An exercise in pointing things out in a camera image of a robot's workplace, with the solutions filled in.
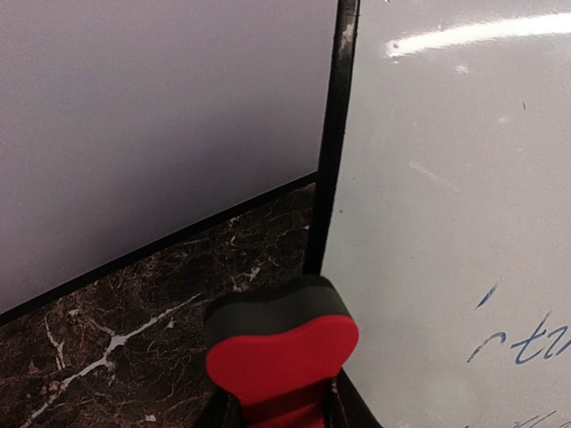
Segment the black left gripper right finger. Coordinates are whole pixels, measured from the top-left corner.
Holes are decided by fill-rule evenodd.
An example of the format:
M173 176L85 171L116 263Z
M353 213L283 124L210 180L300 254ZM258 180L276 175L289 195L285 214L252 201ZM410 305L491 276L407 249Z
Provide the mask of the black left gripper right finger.
M331 382L327 394L329 428L382 428L342 369Z

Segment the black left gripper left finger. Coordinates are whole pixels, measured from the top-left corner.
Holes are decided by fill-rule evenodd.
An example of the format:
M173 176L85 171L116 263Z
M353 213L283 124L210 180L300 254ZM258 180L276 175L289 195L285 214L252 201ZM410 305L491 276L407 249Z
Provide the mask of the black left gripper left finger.
M241 408L237 398L216 387L203 411L204 428L243 427Z

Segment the red bone-shaped eraser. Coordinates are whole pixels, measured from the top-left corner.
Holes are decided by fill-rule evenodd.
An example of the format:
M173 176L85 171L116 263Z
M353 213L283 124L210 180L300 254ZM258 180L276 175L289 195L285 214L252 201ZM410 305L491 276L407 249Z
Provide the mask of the red bone-shaped eraser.
M248 427L323 427L333 379L359 329L335 287L300 276L232 292L206 309L206 370L238 401Z

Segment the white whiteboard black frame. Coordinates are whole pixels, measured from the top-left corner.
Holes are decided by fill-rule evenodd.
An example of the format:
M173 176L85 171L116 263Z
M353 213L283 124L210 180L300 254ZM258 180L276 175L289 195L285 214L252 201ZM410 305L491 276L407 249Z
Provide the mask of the white whiteboard black frame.
M569 426L569 2L339 3L305 268L384 427Z

